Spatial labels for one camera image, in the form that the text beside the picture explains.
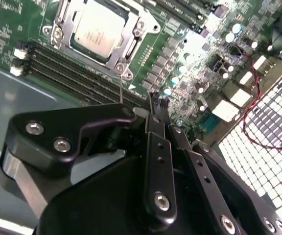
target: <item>dimm slot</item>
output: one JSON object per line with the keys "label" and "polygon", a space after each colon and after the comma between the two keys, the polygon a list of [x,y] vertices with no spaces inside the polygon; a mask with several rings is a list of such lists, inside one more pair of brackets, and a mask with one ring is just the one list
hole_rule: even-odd
{"label": "dimm slot", "polygon": [[68,87],[69,89],[72,89],[75,92],[78,92],[80,94],[83,95],[85,100],[88,101],[94,101],[95,103],[99,103],[99,104],[105,104],[105,103],[112,103],[113,101],[110,99],[107,99],[103,96],[100,96],[98,94],[94,94],[92,92],[88,92],[88,90],[86,90],[83,86],[79,85],[78,83],[75,83],[73,81],[70,81],[62,76],[57,76],[58,74],[53,73],[51,70],[49,70],[48,68],[45,68],[44,66],[40,66],[40,65],[36,65],[33,64],[30,67],[33,70],[37,70],[39,71],[39,73],[43,74],[43,76],[47,77],[48,79],[51,79],[59,84],[62,84],[66,87]]}
{"label": "dimm slot", "polygon": [[[34,57],[33,60],[42,61],[44,65],[51,65],[54,62],[51,58],[43,54],[38,54],[36,57]],[[66,76],[68,74],[70,79],[76,78],[77,81],[82,82],[85,85],[91,87],[92,91],[100,92],[101,94],[107,93],[107,96],[111,96],[113,100],[119,102],[119,93],[116,93],[115,91],[108,89],[107,87],[101,86],[98,82],[92,80],[89,76],[83,75],[70,67],[60,64],[57,61],[55,61],[55,64],[56,66],[51,67],[53,70],[64,71],[62,75]],[[125,98],[125,104],[134,107],[138,106],[139,102],[136,99]]]}
{"label": "dimm slot", "polygon": [[[90,78],[94,79],[100,86],[102,85],[104,87],[108,87],[111,91],[114,91],[115,89],[119,90],[119,86],[116,83],[111,82],[92,71],[89,71],[85,66],[74,62],[67,56],[62,55],[61,53],[58,53],[49,47],[43,47],[39,44],[36,44],[36,46],[37,46],[37,50],[36,50],[37,53],[42,54],[43,56],[47,56],[49,59],[52,59],[53,62],[55,63],[59,62],[63,64],[65,67],[72,69],[73,71],[82,72],[86,77],[90,76]],[[134,100],[134,103],[136,103],[138,106],[141,106],[145,101],[145,99],[135,95],[134,93],[132,93],[127,89],[123,89],[123,94],[124,94],[123,96],[124,99]]]}

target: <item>cable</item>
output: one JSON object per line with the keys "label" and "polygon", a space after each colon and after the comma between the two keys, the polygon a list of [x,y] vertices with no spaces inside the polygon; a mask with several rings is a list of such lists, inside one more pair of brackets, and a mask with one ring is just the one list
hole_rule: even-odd
{"label": "cable", "polygon": [[249,141],[252,143],[252,144],[256,144],[256,145],[259,145],[265,149],[276,149],[276,150],[282,150],[282,147],[275,147],[275,146],[269,146],[269,145],[263,145],[259,142],[257,142],[256,140],[252,139],[249,135],[249,133],[247,132],[246,130],[246,127],[247,127],[247,122],[246,122],[246,118],[248,117],[249,113],[253,110],[253,108],[256,107],[256,105],[258,104],[258,102],[260,101],[261,99],[261,90],[260,90],[260,87],[259,87],[259,76],[256,72],[256,69],[254,68],[254,63],[253,63],[253,60],[252,58],[247,55],[246,53],[243,53],[247,59],[249,60],[250,64],[251,64],[251,71],[254,75],[254,79],[255,79],[255,84],[256,84],[256,87],[257,87],[257,90],[258,90],[258,95],[256,97],[256,99],[253,101],[253,103],[249,106],[249,108],[247,109],[247,111],[244,113],[244,116],[242,118],[243,120],[243,126],[242,126],[242,130],[243,130],[243,133],[245,134],[245,136],[249,139]]}

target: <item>bolt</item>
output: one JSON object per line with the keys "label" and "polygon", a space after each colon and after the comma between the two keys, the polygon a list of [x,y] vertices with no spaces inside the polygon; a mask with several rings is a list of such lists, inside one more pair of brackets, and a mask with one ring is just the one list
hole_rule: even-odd
{"label": "bolt", "polygon": [[118,64],[118,65],[116,66],[116,70],[117,70],[118,72],[122,72],[124,69],[125,69],[125,66],[122,65],[122,64]]}
{"label": "bolt", "polygon": [[54,38],[60,39],[63,37],[63,32],[60,28],[56,28],[54,31]]}
{"label": "bolt", "polygon": [[66,153],[71,149],[71,144],[68,140],[65,139],[57,139],[54,141],[54,148],[61,153]]}
{"label": "bolt", "polygon": [[266,227],[269,229],[269,231],[274,233],[276,231],[275,226],[271,222],[269,222],[266,218],[264,218],[263,220],[265,222]]}
{"label": "bolt", "polygon": [[170,207],[170,203],[167,197],[160,193],[154,195],[154,202],[155,205],[162,211],[167,211]]}
{"label": "bolt", "polygon": [[229,234],[235,234],[235,226],[227,216],[222,215],[220,221]]}
{"label": "bolt", "polygon": [[144,27],[144,22],[139,21],[139,22],[137,23],[137,29],[142,30],[143,27]]}
{"label": "bolt", "polygon": [[278,228],[280,228],[280,230],[282,231],[282,222],[280,222],[279,220],[276,219],[276,224],[277,224]]}
{"label": "bolt", "polygon": [[40,135],[44,132],[44,127],[37,122],[30,122],[25,126],[25,130],[31,135]]}
{"label": "bolt", "polygon": [[175,127],[175,131],[180,134],[181,133],[181,129],[179,127]]}
{"label": "bolt", "polygon": [[209,148],[208,148],[205,144],[203,144],[203,143],[200,144],[200,147],[201,147],[202,150],[203,150],[204,152],[206,152],[206,153],[208,153],[208,152],[210,151]]}

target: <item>perforated metal panel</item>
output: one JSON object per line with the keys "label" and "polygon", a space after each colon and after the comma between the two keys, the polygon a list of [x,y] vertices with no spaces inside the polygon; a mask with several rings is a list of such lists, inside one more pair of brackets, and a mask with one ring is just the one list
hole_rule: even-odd
{"label": "perforated metal panel", "polygon": [[[249,135],[263,145],[282,147],[282,80],[249,114]],[[282,208],[282,151],[253,145],[241,122],[220,143],[227,164],[276,210]]]}

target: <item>electrolytic capacitor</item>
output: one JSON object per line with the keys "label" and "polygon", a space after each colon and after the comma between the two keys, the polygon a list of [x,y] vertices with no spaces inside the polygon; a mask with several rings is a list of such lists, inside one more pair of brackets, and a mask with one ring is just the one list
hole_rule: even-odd
{"label": "electrolytic capacitor", "polygon": [[204,92],[204,87],[201,85],[201,83],[195,83],[194,86],[199,94],[202,94]]}
{"label": "electrolytic capacitor", "polygon": [[202,103],[202,101],[201,100],[197,100],[196,101],[196,104],[197,104],[197,106],[199,107],[199,110],[200,111],[204,111],[205,110],[205,106],[204,106],[204,104]]}
{"label": "electrolytic capacitor", "polygon": [[251,40],[249,38],[247,38],[245,40],[245,44],[248,45],[249,47],[253,48],[253,49],[257,48],[258,45],[259,45],[257,41]]}
{"label": "electrolytic capacitor", "polygon": [[229,74],[224,70],[224,69],[220,69],[219,70],[219,74],[224,78],[228,78],[229,77]]}
{"label": "electrolytic capacitor", "polygon": [[224,63],[224,68],[227,69],[228,72],[232,72],[235,69],[229,62]]}
{"label": "electrolytic capacitor", "polygon": [[179,66],[178,66],[178,72],[179,72],[179,74],[184,74],[184,73],[186,73],[186,72],[187,72],[186,66],[184,66],[184,65],[179,65]]}
{"label": "electrolytic capacitor", "polygon": [[172,89],[170,87],[164,88],[164,95],[169,96],[169,95],[171,95],[171,93],[172,93]]}
{"label": "electrolytic capacitor", "polygon": [[172,77],[171,84],[173,86],[176,86],[178,83],[179,83],[179,78],[178,77]]}
{"label": "electrolytic capacitor", "polygon": [[184,58],[188,64],[191,64],[194,62],[193,55],[190,55],[189,53],[184,54]]}

